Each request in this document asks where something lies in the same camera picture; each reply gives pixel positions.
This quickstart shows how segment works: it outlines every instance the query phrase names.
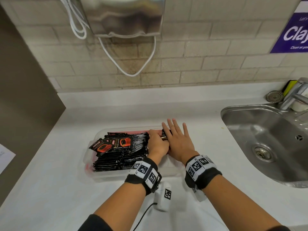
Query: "black cable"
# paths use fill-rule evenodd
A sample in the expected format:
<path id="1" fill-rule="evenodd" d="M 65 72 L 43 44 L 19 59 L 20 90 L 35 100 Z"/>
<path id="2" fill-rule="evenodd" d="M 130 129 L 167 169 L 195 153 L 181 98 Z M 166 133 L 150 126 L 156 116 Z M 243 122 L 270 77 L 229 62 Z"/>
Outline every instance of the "black cable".
<path id="1" fill-rule="evenodd" d="M 136 225 L 136 227 L 134 228 L 133 231 L 135 231 L 135 229 L 138 227 L 138 225 L 140 224 L 142 218 L 144 217 L 144 215 L 147 213 L 147 211 L 149 210 L 149 208 L 150 208 L 152 205 L 157 205 L 157 203 L 152 203 L 152 204 L 145 210 L 145 212 L 143 213 L 142 217 L 140 218 L 140 221 L 138 222 L 138 224 Z"/>

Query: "looped white cord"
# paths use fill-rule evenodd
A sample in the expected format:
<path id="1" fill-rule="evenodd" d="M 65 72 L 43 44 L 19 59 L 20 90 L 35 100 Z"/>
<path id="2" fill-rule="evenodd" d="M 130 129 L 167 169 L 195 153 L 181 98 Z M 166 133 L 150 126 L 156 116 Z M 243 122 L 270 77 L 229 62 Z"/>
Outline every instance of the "looped white cord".
<path id="1" fill-rule="evenodd" d="M 81 40 L 84 40 L 85 38 L 87 38 L 87 28 L 90 28 L 89 25 L 84 21 L 84 17 L 81 14 L 81 12 L 79 11 L 79 9 L 75 6 L 74 3 L 71 3 L 71 0 L 60 0 L 64 7 L 67 10 L 67 14 L 70 20 L 70 24 L 71 24 L 71 28 L 73 33 L 75 34 L 75 36 Z M 74 13 L 76 19 L 79 21 L 82 30 L 79 30 L 74 22 L 73 16 L 72 16 L 72 12 Z M 155 49 L 156 49 L 156 37 L 154 36 L 154 46 L 153 46 L 153 51 L 150 55 L 150 57 L 148 58 L 148 60 L 144 63 L 144 65 L 141 67 L 141 69 L 135 73 L 135 74 L 129 74 L 126 73 L 124 70 L 122 70 L 122 68 L 117 64 L 117 62 L 110 56 L 110 54 L 107 52 L 102 40 L 100 37 L 98 37 L 98 40 L 103 48 L 103 50 L 105 51 L 106 55 L 110 58 L 110 60 L 116 65 L 116 67 L 125 75 L 130 76 L 130 77 L 134 77 L 138 74 L 140 74 L 140 72 L 145 68 L 145 66 L 149 63 L 149 61 L 152 59 L 154 53 L 155 53 Z"/>

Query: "person's left hand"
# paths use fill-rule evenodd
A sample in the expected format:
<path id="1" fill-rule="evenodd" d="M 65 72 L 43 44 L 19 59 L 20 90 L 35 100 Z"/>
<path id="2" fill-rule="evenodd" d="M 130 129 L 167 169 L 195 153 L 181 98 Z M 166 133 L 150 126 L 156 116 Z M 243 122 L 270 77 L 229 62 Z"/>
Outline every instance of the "person's left hand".
<path id="1" fill-rule="evenodd" d="M 148 143 L 148 158 L 153 160 L 157 165 L 169 150 L 169 142 L 162 140 L 158 133 L 159 131 L 149 130 L 150 139 Z"/>

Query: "wristband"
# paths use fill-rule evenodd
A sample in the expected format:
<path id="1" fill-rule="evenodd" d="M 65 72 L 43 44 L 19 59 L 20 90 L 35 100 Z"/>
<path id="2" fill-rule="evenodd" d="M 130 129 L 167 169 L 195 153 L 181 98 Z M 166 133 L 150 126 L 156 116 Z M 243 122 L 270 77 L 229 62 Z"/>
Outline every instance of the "wristband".
<path id="1" fill-rule="evenodd" d="M 185 182 L 188 187 L 204 189 L 210 181 L 222 173 L 207 155 L 196 155 L 186 163 Z"/>
<path id="2" fill-rule="evenodd" d="M 144 158 L 143 161 L 136 161 L 129 170 L 125 182 L 132 184 L 142 184 L 146 195 L 154 193 L 158 189 L 158 184 L 162 179 L 158 172 L 158 167 L 150 158 Z"/>

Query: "black buckle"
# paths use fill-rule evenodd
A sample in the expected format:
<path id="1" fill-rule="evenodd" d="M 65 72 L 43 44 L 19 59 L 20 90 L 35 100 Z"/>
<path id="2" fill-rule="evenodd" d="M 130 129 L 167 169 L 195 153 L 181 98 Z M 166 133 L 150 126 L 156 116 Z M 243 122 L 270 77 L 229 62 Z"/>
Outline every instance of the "black buckle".
<path id="1" fill-rule="evenodd" d="M 161 181 L 161 179 L 162 179 L 161 174 L 160 174 L 159 172 L 157 172 L 157 173 L 158 173 L 157 180 L 156 180 L 156 182 L 154 183 L 153 187 L 150 188 L 150 190 L 151 190 L 152 193 L 154 193 L 154 192 L 158 189 L 158 185 L 159 185 L 159 183 L 160 183 L 160 181 Z"/>

